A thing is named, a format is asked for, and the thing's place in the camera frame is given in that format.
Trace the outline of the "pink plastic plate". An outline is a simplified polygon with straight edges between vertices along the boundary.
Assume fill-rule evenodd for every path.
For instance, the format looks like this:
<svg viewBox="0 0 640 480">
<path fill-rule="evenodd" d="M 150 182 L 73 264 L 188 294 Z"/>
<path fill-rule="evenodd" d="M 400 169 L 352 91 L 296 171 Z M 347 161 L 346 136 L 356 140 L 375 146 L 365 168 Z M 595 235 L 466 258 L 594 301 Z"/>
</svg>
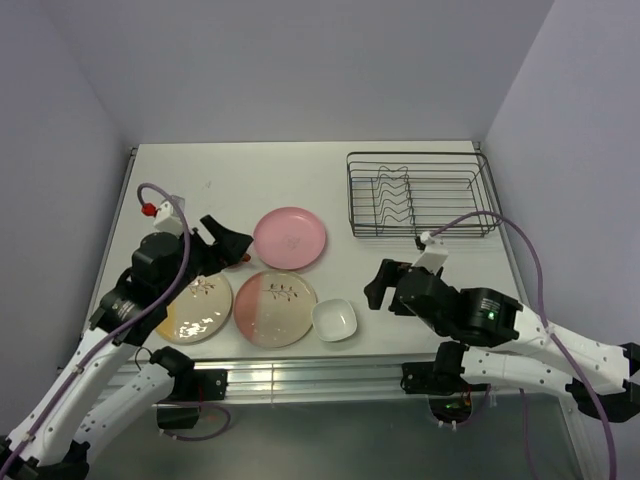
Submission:
<svg viewBox="0 0 640 480">
<path fill-rule="evenodd" d="M 300 207 L 282 207 L 265 214 L 253 232 L 254 250 L 268 266 L 298 270 L 322 254 L 327 233 L 323 222 Z"/>
</svg>

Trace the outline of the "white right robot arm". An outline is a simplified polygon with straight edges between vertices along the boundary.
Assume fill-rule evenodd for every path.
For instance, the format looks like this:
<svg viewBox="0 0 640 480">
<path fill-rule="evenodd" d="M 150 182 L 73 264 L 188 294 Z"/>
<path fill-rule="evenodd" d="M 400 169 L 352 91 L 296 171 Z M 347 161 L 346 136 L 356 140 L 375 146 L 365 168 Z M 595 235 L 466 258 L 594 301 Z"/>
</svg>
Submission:
<svg viewBox="0 0 640 480">
<path fill-rule="evenodd" d="M 489 288 L 456 290 L 440 273 L 391 259 L 365 286 L 370 309 L 417 317 L 442 338 L 435 358 L 402 366 L 408 394 L 453 395 L 508 386 L 572 398 L 591 418 L 623 423 L 639 413 L 636 343 L 607 345 L 544 323 L 518 300 Z"/>
</svg>

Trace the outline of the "white and green square bowl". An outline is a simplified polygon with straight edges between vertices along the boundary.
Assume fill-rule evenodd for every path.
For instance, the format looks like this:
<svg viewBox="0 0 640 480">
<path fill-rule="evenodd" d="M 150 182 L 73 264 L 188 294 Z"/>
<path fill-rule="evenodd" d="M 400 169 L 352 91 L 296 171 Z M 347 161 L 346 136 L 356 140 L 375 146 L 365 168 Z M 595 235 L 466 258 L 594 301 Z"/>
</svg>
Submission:
<svg viewBox="0 0 640 480">
<path fill-rule="evenodd" d="M 350 302 L 344 299 L 325 300 L 312 310 L 312 325 L 324 342 L 339 342 L 357 331 L 357 317 Z"/>
</svg>

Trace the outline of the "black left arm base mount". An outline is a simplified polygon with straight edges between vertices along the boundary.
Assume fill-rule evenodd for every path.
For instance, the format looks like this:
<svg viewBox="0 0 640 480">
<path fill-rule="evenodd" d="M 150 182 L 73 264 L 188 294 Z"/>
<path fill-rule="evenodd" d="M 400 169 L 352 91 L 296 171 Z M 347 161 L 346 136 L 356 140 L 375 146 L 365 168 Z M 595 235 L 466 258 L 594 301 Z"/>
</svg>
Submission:
<svg viewBox="0 0 640 480">
<path fill-rule="evenodd" d="M 165 433 L 192 430 L 199 423 L 211 422 L 224 432 L 231 425 L 231 414 L 218 402 L 225 399 L 228 372 L 225 369 L 196 369 L 179 377 L 169 396 L 156 407 L 156 424 Z"/>
</svg>

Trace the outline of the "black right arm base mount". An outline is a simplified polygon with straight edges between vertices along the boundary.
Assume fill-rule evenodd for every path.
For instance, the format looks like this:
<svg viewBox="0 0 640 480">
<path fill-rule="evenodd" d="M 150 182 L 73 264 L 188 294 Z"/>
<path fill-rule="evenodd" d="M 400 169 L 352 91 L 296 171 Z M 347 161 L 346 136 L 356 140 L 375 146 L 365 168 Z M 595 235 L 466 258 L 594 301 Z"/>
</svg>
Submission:
<svg viewBox="0 0 640 480">
<path fill-rule="evenodd" d="M 426 396 L 437 422 L 462 424 L 489 405 L 488 384 L 470 384 L 460 376 L 435 373 L 434 362 L 406 362 L 401 369 L 401 389 L 407 395 Z"/>
</svg>

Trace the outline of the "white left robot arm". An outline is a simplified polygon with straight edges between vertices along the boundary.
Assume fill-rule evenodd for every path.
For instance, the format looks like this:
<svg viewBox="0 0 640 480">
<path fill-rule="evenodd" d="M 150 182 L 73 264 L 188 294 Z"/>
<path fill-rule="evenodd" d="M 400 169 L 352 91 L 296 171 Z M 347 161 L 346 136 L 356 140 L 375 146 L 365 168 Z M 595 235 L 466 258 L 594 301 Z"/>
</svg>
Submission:
<svg viewBox="0 0 640 480">
<path fill-rule="evenodd" d="M 200 222 L 213 243 L 179 220 L 141 240 L 130 267 L 100 300 L 67 366 L 34 410 L 2 438 L 2 477 L 83 479 L 99 451 L 148 407 L 191 394 L 193 361 L 163 347 L 136 378 L 105 401 L 98 399 L 183 290 L 245 260 L 251 236 L 209 215 Z"/>
</svg>

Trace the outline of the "black wire dish rack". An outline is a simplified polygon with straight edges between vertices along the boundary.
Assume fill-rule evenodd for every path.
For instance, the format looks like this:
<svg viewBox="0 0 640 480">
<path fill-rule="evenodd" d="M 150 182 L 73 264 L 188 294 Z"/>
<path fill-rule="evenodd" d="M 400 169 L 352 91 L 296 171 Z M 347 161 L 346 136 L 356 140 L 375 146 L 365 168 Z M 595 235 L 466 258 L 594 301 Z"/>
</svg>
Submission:
<svg viewBox="0 0 640 480">
<path fill-rule="evenodd" d="M 359 238 L 412 238 L 473 213 L 446 234 L 483 238 L 502 211 L 479 152 L 355 151 L 346 156 L 348 218 Z"/>
</svg>

